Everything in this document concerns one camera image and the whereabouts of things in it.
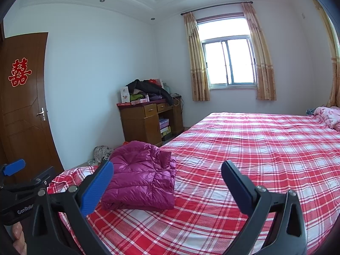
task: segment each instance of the red and white plaid fabric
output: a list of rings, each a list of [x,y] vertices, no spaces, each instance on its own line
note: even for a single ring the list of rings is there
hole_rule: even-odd
[[[308,254],[327,236],[340,214],[340,132],[314,116],[213,113],[161,147],[177,159],[173,210],[105,211],[87,217],[112,254],[222,254],[243,227],[221,177],[227,159],[255,185],[297,191],[307,228]],[[93,167],[55,178],[49,192],[79,184]],[[256,242],[258,251],[273,214]],[[64,215],[63,223],[75,236]]]

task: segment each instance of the human hand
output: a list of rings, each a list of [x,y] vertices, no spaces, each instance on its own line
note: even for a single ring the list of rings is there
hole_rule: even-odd
[[[23,227],[20,222],[13,224],[12,233],[17,240],[13,243],[13,247],[19,252],[20,255],[27,255],[27,244],[23,234]]]

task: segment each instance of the door handle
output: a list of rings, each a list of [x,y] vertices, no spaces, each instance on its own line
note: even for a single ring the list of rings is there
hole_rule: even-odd
[[[37,114],[37,116],[42,115],[42,121],[46,121],[46,117],[45,117],[45,111],[44,108],[41,108],[41,112]]]

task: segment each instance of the beige curtain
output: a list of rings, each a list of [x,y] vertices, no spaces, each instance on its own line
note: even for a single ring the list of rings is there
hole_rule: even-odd
[[[191,88],[194,101],[209,101],[209,84],[202,43],[196,19],[192,12],[184,14],[190,52]]]
[[[248,21],[257,67],[257,99],[276,101],[275,79],[272,61],[265,36],[259,25],[256,12],[250,3],[242,3]]]
[[[324,25],[328,32],[329,49],[331,53],[331,60],[333,66],[333,81],[332,89],[330,91],[328,107],[340,106],[340,45],[337,32],[334,28],[332,21],[329,19],[327,13],[320,5],[318,0],[313,0],[315,7],[320,13],[320,16],[324,22]]]

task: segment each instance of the green cloth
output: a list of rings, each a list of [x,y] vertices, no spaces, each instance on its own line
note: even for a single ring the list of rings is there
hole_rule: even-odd
[[[144,99],[144,96],[141,94],[136,94],[136,95],[130,94],[130,101],[136,101],[138,99]]]

